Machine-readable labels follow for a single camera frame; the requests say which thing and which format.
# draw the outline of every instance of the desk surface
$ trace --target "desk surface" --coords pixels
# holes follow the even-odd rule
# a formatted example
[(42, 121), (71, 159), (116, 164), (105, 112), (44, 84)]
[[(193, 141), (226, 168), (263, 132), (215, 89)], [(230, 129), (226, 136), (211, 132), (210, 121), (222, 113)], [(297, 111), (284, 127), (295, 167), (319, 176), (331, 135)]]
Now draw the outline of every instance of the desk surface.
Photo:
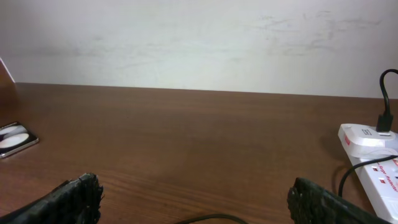
[[(350, 166), (340, 124), (375, 124), (383, 110), (382, 100), (365, 98), (22, 83), (17, 90), (20, 102), (1, 108), (0, 123), (18, 120), (41, 142), (0, 161), (0, 215), (94, 172), (105, 189), (100, 223), (175, 223), (214, 212), (293, 223), (286, 199), (295, 178), (335, 191)], [(374, 213), (356, 175), (344, 196)]]

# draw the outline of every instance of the black cable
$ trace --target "black cable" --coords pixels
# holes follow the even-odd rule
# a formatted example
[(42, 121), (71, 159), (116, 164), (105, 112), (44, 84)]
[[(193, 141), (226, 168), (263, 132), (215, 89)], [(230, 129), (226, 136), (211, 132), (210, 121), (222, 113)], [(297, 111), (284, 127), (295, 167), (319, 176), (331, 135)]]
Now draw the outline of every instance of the black cable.
[(365, 165), (369, 165), (369, 164), (373, 164), (373, 163), (377, 163), (377, 162), (384, 162), (384, 161), (388, 161), (390, 159), (395, 159), (398, 156), (387, 156), (385, 158), (381, 158), (381, 159), (374, 159), (371, 161), (366, 161), (366, 162), (360, 162), (359, 164), (356, 164), (355, 166), (349, 168), (347, 170), (347, 172), (344, 174), (344, 176), (341, 178), (340, 184), (338, 185), (338, 195), (340, 197), (343, 197), (343, 187), (344, 187), (344, 183), (346, 182), (347, 177), (356, 169), (359, 168), (361, 166), (365, 166)]
[(203, 220), (207, 220), (207, 219), (211, 219), (211, 218), (224, 218), (224, 219), (235, 221), (240, 224), (248, 224), (247, 222), (243, 221), (242, 219), (240, 219), (238, 217), (235, 217), (233, 215), (225, 215), (225, 214), (204, 215), (202, 217), (196, 217), (196, 218), (191, 218), (189, 220), (181, 221), (176, 224), (189, 224), (189, 223), (199, 222), (199, 221), (203, 221)]
[(379, 119), (377, 121), (377, 126), (376, 126), (377, 132), (389, 132), (392, 126), (392, 120), (394, 119), (393, 115), (391, 115), (390, 101), (388, 99), (386, 87), (384, 86), (384, 77), (390, 72), (398, 74), (398, 70), (388, 69), (384, 71), (380, 76), (380, 89), (384, 97), (384, 113), (382, 115), (379, 115)]
[(385, 108), (384, 114), (391, 114), (390, 101), (388, 99), (386, 87), (384, 87), (384, 77), (390, 72), (394, 72), (394, 73), (398, 74), (398, 70), (388, 69), (388, 70), (384, 71), (380, 76), (380, 88), (381, 88), (381, 93), (383, 94), (383, 97), (384, 97), (384, 108)]

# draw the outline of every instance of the plug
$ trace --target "plug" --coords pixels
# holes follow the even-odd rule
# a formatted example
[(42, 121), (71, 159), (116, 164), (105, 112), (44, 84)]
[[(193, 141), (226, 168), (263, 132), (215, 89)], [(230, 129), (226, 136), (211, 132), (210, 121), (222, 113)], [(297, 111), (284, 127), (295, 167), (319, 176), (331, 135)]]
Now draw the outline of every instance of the plug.
[(391, 114), (380, 114), (377, 121), (376, 131), (379, 133), (389, 132), (391, 130), (393, 118), (394, 116)]

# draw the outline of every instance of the power strip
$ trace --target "power strip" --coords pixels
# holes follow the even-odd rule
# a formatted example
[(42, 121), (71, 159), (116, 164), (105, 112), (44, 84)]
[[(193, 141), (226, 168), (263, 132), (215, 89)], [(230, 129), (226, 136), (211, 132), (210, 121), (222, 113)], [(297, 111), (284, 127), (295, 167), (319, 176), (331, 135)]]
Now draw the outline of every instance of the power strip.
[[(348, 157), (353, 165), (370, 160)], [(355, 171), (376, 215), (398, 224), (398, 159), (366, 165)]]
[[(378, 133), (375, 127), (342, 124), (341, 144), (354, 165), (397, 155), (398, 134)], [(379, 218), (398, 224), (398, 158), (357, 168), (356, 173)]]

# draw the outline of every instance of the wood grain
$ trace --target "wood grain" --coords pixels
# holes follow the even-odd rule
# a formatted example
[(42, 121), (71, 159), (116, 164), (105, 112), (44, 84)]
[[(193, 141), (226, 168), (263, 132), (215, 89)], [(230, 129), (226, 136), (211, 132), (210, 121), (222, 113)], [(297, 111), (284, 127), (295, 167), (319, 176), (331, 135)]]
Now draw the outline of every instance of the wood grain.
[[(376, 124), (383, 109), (366, 98), (23, 83), (17, 90), (20, 102), (1, 108), (0, 123), (18, 120), (41, 142), (0, 161), (0, 215), (94, 172), (105, 188), (100, 223), (175, 223), (215, 212), (292, 223), (286, 199), (295, 178), (335, 190), (350, 166), (340, 124)], [(373, 212), (356, 175), (344, 196)]]

